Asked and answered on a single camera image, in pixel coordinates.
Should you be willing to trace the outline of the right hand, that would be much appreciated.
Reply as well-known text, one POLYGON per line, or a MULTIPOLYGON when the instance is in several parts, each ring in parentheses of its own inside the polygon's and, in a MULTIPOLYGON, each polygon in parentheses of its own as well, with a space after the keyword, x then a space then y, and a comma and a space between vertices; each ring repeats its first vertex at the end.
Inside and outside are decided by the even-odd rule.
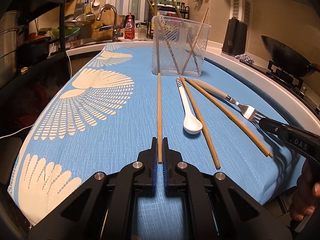
POLYGON ((297 180, 297 191, 292 196, 290 205, 290 217, 301 221, 305 216, 314 213, 315 202, 319 198, 319 181, 312 183, 316 173, 312 170, 310 162, 306 160, 302 168, 302 174, 297 180))

